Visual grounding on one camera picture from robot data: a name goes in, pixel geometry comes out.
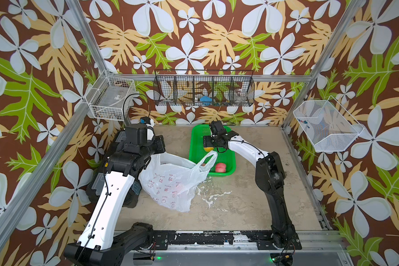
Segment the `pink peach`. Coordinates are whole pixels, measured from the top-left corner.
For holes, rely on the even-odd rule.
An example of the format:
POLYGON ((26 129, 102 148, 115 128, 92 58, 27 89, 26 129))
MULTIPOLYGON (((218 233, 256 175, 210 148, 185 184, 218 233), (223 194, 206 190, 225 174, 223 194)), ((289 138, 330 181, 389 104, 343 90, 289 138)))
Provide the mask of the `pink peach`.
POLYGON ((215 172, 216 173, 226 173, 227 171, 227 166, 224 163, 218 163, 215 166, 215 172))

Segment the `white plastic bag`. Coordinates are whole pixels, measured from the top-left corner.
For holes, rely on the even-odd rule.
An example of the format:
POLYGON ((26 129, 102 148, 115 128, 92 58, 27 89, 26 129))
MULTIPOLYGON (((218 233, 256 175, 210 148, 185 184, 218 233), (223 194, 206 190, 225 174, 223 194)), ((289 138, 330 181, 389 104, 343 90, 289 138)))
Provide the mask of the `white plastic bag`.
POLYGON ((160 206, 189 212, 197 186, 204 182, 217 161, 210 151, 198 163, 169 153, 151 156, 147 168, 139 175, 143 190, 160 206))

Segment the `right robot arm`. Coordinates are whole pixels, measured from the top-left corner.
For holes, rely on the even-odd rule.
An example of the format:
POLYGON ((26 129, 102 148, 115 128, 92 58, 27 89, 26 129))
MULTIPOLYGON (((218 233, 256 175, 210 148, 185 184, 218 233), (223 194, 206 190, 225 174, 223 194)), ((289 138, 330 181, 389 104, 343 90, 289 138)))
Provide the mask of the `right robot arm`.
POLYGON ((279 154, 261 150, 235 131, 227 131, 221 121, 211 122, 209 128, 210 136, 203 137, 204 147, 213 147, 219 153, 231 150, 255 167, 256 185, 266 195, 272 217, 270 244, 278 249, 302 249, 284 198, 286 174, 279 154))

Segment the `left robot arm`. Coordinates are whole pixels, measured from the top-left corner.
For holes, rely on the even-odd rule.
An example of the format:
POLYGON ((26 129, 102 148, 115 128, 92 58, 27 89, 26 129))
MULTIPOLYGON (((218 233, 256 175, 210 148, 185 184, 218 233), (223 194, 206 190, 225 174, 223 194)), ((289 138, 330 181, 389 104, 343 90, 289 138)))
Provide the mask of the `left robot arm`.
POLYGON ((114 232, 122 207, 137 204, 142 189, 139 175, 153 155, 164 152, 164 138, 155 134, 147 118, 117 134, 98 170, 104 183, 92 217, 79 239, 66 245, 66 259, 76 266, 119 266, 131 250, 153 245, 150 224, 136 222, 117 236, 114 232))

